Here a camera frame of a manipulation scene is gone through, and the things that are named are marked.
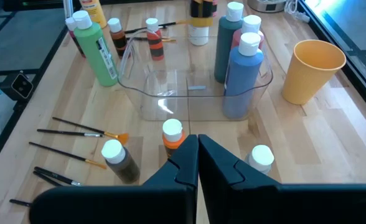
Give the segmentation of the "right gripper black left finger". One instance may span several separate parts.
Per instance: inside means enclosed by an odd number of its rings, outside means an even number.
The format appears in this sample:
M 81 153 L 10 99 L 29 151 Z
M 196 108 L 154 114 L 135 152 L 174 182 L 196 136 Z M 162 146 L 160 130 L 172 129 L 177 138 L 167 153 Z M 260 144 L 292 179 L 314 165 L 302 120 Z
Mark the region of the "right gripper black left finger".
M 199 141 L 186 137 L 143 185 L 56 187 L 36 197 L 30 224 L 195 224 Z

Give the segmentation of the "small bright orange paint bottle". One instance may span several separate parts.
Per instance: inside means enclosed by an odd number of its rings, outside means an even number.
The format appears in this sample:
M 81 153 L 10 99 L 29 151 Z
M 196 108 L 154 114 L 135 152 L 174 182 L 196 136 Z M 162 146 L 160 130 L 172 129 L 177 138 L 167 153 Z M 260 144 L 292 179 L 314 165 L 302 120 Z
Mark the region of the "small bright orange paint bottle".
M 179 148 L 185 140 L 182 123 L 177 119 L 168 119 L 162 125 L 162 140 L 168 157 Z

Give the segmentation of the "clear plastic bin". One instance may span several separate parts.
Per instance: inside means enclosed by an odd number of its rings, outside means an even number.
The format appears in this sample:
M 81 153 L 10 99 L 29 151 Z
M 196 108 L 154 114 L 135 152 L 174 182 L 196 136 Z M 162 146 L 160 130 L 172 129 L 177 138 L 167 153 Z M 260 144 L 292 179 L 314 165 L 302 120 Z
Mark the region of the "clear plastic bin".
M 228 96 L 214 76 L 216 37 L 194 45 L 188 36 L 163 37 L 164 57 L 151 57 L 145 30 L 128 37 L 118 81 L 145 120 L 233 121 L 249 117 L 273 80 L 268 58 L 243 93 Z

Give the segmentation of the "large blue paint bottle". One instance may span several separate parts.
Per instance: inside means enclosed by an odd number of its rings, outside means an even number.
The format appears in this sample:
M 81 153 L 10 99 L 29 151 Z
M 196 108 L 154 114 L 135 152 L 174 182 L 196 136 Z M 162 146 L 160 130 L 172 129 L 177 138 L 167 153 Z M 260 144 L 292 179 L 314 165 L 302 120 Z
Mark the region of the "large blue paint bottle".
M 230 51 L 223 99 L 223 113 L 229 119 L 240 119 L 247 113 L 251 89 L 264 60 L 260 40 L 257 33 L 246 32 L 240 36 L 239 45 Z

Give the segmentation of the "large green paint bottle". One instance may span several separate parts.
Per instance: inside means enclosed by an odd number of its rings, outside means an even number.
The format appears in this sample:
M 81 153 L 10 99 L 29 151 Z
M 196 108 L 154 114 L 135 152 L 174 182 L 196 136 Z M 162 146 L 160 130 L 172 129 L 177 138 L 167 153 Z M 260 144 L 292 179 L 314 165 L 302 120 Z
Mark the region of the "large green paint bottle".
M 77 25 L 73 33 L 99 83 L 102 86 L 115 85 L 118 72 L 100 25 L 93 22 L 84 10 L 74 12 L 73 20 Z

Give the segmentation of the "small red-orange paint bottle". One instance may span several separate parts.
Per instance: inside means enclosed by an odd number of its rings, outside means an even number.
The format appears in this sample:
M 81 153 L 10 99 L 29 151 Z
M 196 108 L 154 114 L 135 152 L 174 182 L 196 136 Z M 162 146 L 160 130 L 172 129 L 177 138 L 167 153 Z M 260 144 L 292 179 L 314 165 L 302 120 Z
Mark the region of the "small red-orange paint bottle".
M 146 28 L 151 57 L 155 61 L 160 61 L 164 58 L 164 49 L 161 31 L 158 28 L 158 20 L 152 17 L 146 19 Z

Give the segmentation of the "large teal-grey paint bottle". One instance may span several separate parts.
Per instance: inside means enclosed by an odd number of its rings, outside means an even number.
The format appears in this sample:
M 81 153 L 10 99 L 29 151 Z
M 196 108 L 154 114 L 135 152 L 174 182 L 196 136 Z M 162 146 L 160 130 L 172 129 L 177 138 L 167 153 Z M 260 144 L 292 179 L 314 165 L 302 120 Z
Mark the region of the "large teal-grey paint bottle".
M 218 21 L 214 77 L 219 83 L 225 82 L 233 33 L 242 27 L 243 10 L 242 3 L 230 2 L 227 4 L 226 14 Z

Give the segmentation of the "small burnt-orange paint bottle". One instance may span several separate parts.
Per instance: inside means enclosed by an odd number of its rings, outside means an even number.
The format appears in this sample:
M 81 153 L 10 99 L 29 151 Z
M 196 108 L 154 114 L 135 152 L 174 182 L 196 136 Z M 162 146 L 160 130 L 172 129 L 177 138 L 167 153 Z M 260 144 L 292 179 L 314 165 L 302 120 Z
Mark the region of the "small burnt-orange paint bottle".
M 127 46 L 127 39 L 121 22 L 118 18 L 111 18 L 108 20 L 107 24 L 110 29 L 111 39 L 114 43 L 117 54 L 119 58 L 123 58 L 124 51 Z

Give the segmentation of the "large white paint bottle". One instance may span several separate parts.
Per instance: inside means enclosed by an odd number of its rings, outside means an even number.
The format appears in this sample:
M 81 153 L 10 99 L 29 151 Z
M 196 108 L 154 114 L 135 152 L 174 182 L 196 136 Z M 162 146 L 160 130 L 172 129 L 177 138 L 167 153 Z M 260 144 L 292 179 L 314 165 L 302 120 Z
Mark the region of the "large white paint bottle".
M 205 45 L 209 41 L 209 27 L 195 27 L 189 24 L 189 41 L 196 46 Z

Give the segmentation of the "large pink paint bottle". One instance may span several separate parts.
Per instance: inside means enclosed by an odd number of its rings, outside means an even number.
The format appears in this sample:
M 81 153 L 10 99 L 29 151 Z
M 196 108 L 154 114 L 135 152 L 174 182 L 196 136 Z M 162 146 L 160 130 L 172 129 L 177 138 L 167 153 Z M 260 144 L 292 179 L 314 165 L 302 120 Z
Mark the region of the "large pink paint bottle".
M 256 15 L 249 15 L 249 16 L 244 17 L 242 28 L 236 30 L 233 33 L 233 40 L 232 40 L 231 48 L 234 48 L 239 45 L 240 36 L 243 33 L 253 32 L 253 33 L 257 33 L 261 37 L 259 47 L 258 47 L 259 49 L 261 49 L 265 37 L 264 37 L 264 34 L 262 33 L 262 31 L 260 30 L 260 27 L 261 27 L 261 17 L 256 16 Z

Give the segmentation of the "small magenta paint bottle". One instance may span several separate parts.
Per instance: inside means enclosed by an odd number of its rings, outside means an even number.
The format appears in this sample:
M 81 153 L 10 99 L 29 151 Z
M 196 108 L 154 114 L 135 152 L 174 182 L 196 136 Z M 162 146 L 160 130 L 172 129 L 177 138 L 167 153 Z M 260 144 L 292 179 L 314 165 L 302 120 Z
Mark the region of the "small magenta paint bottle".
M 74 41 L 75 45 L 77 46 L 78 51 L 80 52 L 82 57 L 85 57 L 85 54 L 83 53 L 82 48 L 80 47 L 77 38 L 75 37 L 75 34 L 73 33 L 75 28 L 77 27 L 75 20 L 72 17 L 66 18 L 65 24 L 68 28 L 68 33 L 70 34 L 72 40 Z

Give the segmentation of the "large yellow paint bottle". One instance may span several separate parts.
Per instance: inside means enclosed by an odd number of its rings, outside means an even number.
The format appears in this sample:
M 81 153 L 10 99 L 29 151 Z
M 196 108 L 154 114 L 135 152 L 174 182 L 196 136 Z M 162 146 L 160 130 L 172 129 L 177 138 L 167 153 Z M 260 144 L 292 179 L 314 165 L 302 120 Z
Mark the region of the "large yellow paint bottle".
M 107 26 L 106 17 L 104 15 L 100 0 L 79 0 L 82 9 L 87 11 L 93 22 L 99 23 L 103 29 Z

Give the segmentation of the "small yellow paint bottle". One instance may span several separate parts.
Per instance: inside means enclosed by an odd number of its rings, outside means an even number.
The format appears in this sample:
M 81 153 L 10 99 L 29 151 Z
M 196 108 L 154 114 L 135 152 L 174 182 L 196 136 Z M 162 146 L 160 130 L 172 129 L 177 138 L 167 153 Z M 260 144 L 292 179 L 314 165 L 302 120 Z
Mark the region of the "small yellow paint bottle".
M 213 24 L 213 0 L 190 0 L 190 25 L 210 27 Z

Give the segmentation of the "black paintbrush silver ferrule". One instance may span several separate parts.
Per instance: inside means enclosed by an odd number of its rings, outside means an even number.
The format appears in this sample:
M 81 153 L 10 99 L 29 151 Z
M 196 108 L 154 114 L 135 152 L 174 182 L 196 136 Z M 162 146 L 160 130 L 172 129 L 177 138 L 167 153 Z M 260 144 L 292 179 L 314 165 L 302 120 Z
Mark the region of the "black paintbrush silver ferrule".
M 47 183 L 53 185 L 54 187 L 60 187 L 61 186 L 60 183 L 50 179 L 49 177 L 47 177 L 46 175 L 41 174 L 40 172 L 33 171 L 33 174 L 36 175 L 38 178 L 46 181 Z
M 77 186 L 80 187 L 82 184 L 74 181 L 72 179 L 69 179 L 68 177 L 64 177 L 60 174 L 56 174 L 55 172 L 49 171 L 47 169 L 43 169 L 41 167 L 34 167 L 34 171 L 40 172 L 43 175 L 46 175 L 47 177 L 49 177 L 50 179 L 56 181 L 56 182 L 63 182 L 65 184 L 68 185 L 73 185 L 73 186 Z
M 16 204 L 16 205 L 25 206 L 25 207 L 30 207 L 32 205 L 30 202 L 25 202 L 25 201 L 16 200 L 16 199 L 10 199 L 9 202 Z

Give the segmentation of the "thin paintbrush silver ferrule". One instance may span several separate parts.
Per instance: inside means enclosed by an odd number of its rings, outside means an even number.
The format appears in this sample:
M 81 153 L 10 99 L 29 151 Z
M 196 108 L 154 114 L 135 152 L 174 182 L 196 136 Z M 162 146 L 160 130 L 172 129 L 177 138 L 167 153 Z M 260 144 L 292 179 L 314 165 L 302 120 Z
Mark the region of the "thin paintbrush silver ferrule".
M 71 136 L 85 136 L 85 137 L 94 137 L 94 138 L 104 137 L 103 134 L 99 134 L 99 133 L 83 133 L 83 132 L 59 131 L 59 130 L 51 130 L 51 129 L 37 129 L 37 132 L 49 133 L 49 134 L 63 134 L 63 135 L 71 135 Z

